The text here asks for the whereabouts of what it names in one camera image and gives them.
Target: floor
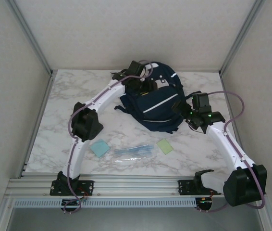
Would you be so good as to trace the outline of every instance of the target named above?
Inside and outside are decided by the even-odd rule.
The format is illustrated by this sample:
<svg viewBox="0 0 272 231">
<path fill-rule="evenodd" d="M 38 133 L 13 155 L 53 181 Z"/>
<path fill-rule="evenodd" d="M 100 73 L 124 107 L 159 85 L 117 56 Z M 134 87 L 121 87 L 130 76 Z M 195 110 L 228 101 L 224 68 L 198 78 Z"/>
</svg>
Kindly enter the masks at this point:
<svg viewBox="0 0 272 231">
<path fill-rule="evenodd" d="M 111 72 L 104 70 L 59 70 L 39 127 L 35 144 L 26 167 L 28 172 L 61 171 L 67 160 L 72 139 L 67 122 L 76 102 L 85 102 L 100 92 L 110 81 Z M 185 94 L 196 90 L 212 92 L 222 90 L 218 73 L 178 72 Z M 229 119 L 223 94 L 210 96 L 213 111 Z M 111 103 L 99 116 L 104 130 L 92 141 L 103 139 L 111 150 L 100 159 L 88 151 L 81 173 L 150 176 L 193 176 L 204 169 L 226 172 L 225 162 L 214 143 L 204 134 L 190 130 L 183 122 L 174 134 L 150 132 L 130 115 L 114 110 L 121 105 L 119 99 Z M 166 138 L 174 148 L 165 155 L 160 149 L 147 160 L 116 163 L 113 150 L 139 144 L 155 144 Z"/>
</svg>

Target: navy backpack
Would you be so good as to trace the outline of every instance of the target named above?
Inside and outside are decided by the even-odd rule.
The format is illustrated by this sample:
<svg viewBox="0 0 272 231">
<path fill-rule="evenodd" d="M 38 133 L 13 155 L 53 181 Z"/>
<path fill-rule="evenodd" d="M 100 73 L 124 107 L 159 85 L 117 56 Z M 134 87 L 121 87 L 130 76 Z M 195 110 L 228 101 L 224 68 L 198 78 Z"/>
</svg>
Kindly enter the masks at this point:
<svg viewBox="0 0 272 231">
<path fill-rule="evenodd" d="M 126 88 L 125 94 L 120 97 L 124 106 L 116 106 L 124 113 L 130 114 L 139 123 L 150 131 L 171 133 L 178 130 L 183 117 L 172 110 L 178 101 L 186 101 L 183 86 L 179 76 L 168 66 L 159 62 L 152 62 L 153 72 L 142 84 L 155 81 L 156 90 L 139 92 Z"/>
</svg>

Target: purple cable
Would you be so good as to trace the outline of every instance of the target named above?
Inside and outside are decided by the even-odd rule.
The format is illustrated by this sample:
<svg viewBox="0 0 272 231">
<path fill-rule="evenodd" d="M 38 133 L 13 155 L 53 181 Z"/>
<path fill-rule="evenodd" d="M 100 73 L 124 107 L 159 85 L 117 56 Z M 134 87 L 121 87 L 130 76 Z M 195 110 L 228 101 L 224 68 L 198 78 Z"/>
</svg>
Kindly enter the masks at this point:
<svg viewBox="0 0 272 231">
<path fill-rule="evenodd" d="M 217 93 L 226 93 L 226 94 L 234 95 L 235 97 L 237 97 L 241 101 L 241 104 L 242 104 L 242 110 L 241 110 L 240 114 L 238 114 L 237 116 L 235 116 L 234 118 L 230 119 L 228 122 L 225 123 L 225 125 L 223 127 L 223 130 L 226 132 L 227 131 L 227 126 L 231 122 L 233 122 L 236 119 L 238 119 L 243 114 L 243 112 L 245 110 L 245 104 L 244 104 L 243 99 L 238 94 L 236 94 L 234 92 L 231 92 L 231 91 L 227 91 L 227 90 L 214 91 L 214 92 L 208 93 L 208 95 L 213 95 L 213 94 L 217 94 Z M 249 171 L 250 171 L 250 173 L 252 175 L 252 178 L 255 180 L 256 186 L 257 186 L 258 191 L 259 191 L 260 196 L 261 196 L 262 204 L 260 206 L 254 206 L 254 205 L 250 205 L 250 204 L 246 204 L 246 205 L 249 206 L 249 207 L 251 207 L 251 208 L 255 208 L 255 209 L 261 209 L 261 208 L 263 208 L 265 206 L 265 198 L 264 198 L 264 194 L 263 194 L 262 188 L 261 188 L 260 183 L 259 183 L 259 181 L 258 181 L 258 179 L 256 177 L 255 172 L 252 170 L 252 168 L 249 165 L 249 163 L 244 159 L 243 155 L 238 150 L 238 148 L 233 143 L 233 141 L 231 140 L 230 136 L 227 133 L 226 133 L 226 138 L 230 142 L 230 144 L 232 145 L 232 147 L 235 149 L 235 151 L 237 152 L 237 154 L 240 156 L 240 158 L 243 158 L 243 162 L 247 166 L 247 168 L 249 169 Z"/>
<path fill-rule="evenodd" d="M 109 89 L 113 88 L 114 86 L 118 85 L 119 83 L 123 82 L 124 80 L 126 80 L 126 79 L 128 79 L 128 78 L 148 78 L 148 77 L 152 74 L 152 72 L 153 72 L 153 65 L 152 65 L 152 63 L 151 63 L 150 61 L 146 61 L 146 60 L 141 60 L 141 61 L 139 61 L 139 62 L 147 62 L 148 64 L 151 65 L 150 72 L 149 72 L 149 74 L 148 74 L 147 76 L 139 77 L 139 76 L 130 75 L 130 76 L 124 77 L 123 79 L 119 80 L 118 82 L 115 82 L 114 84 L 112 84 L 108 89 L 105 89 L 105 90 L 104 90 L 100 95 L 98 95 L 91 103 L 88 103 L 88 104 L 86 104 L 85 106 L 83 106 L 83 107 L 79 108 L 78 110 L 76 110 L 76 111 L 71 115 L 71 117 L 70 117 L 70 119 L 69 119 L 69 122 L 68 122 L 68 131 L 69 131 L 70 136 L 71 136 L 73 139 L 75 139 L 75 143 L 74 143 L 74 145 L 73 145 L 73 147 L 72 147 L 71 154 L 70 154 L 70 158 L 69 158 L 69 161 L 68 161 L 68 167 L 67 167 L 67 181 L 68 181 L 68 187 L 69 187 L 71 193 L 73 194 L 73 196 L 75 197 L 75 199 L 72 199 L 72 200 L 68 201 L 67 203 L 65 203 L 65 205 L 64 205 L 64 207 L 63 207 L 64 213 L 67 212 L 67 211 L 66 211 L 67 205 L 70 204 L 70 203 L 73 202 L 73 201 L 79 201 L 79 207 L 78 207 L 76 210 L 69 212 L 70 214 L 77 212 L 77 211 L 82 207 L 82 203 L 81 203 L 79 197 L 76 195 L 76 193 L 75 193 L 74 190 L 72 189 L 72 187 L 71 187 L 71 182 L 70 182 L 70 165 L 71 165 L 71 161 L 72 161 L 74 149 L 75 149 L 76 145 L 78 144 L 78 137 L 77 137 L 77 136 L 74 136 L 74 134 L 71 132 L 71 123 L 72 123 L 72 119 L 73 119 L 74 116 L 76 116 L 80 111 L 82 111 L 82 110 L 84 110 L 85 108 L 87 108 L 87 107 L 93 105 L 93 104 L 94 104 L 97 100 L 99 100 L 106 92 L 108 92 Z"/>
</svg>

